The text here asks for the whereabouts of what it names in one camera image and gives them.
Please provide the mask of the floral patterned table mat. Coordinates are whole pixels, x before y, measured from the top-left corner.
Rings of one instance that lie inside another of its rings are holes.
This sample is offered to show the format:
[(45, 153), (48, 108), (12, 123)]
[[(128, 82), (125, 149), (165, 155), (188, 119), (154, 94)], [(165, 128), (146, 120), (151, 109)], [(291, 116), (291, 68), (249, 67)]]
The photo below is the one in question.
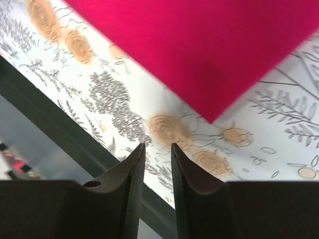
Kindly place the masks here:
[(223, 181), (319, 179), (317, 33), (212, 124), (62, 0), (1, 1), (0, 54), (118, 160), (144, 143), (170, 206), (172, 143)]

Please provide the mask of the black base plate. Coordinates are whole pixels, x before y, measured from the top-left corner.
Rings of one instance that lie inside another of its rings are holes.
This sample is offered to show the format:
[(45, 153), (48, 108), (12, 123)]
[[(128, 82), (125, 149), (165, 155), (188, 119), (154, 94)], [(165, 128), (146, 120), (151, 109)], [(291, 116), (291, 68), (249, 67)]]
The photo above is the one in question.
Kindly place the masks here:
[(0, 137), (48, 179), (83, 184), (118, 163), (5, 59), (0, 61)]

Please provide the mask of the magenta t shirt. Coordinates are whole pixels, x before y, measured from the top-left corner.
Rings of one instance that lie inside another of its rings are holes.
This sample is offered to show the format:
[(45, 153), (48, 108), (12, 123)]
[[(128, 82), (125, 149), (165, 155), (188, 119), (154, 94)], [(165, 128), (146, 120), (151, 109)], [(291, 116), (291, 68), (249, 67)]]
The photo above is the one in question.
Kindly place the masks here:
[(70, 0), (208, 122), (319, 27), (316, 0)]

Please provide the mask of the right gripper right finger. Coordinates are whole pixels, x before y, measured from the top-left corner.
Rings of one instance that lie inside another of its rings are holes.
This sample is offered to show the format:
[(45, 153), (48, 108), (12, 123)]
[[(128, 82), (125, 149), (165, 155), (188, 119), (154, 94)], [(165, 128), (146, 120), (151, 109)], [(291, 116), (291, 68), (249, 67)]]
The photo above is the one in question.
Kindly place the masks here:
[(171, 145), (180, 239), (316, 239), (319, 184), (314, 181), (223, 182)]

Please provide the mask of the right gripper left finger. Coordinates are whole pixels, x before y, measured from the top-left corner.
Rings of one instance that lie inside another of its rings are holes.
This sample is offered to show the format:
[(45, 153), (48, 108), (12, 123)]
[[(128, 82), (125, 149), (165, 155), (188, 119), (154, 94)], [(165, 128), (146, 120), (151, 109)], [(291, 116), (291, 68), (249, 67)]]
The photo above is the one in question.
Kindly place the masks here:
[(135, 239), (138, 236), (146, 147), (79, 185), (70, 180), (3, 180), (3, 239)]

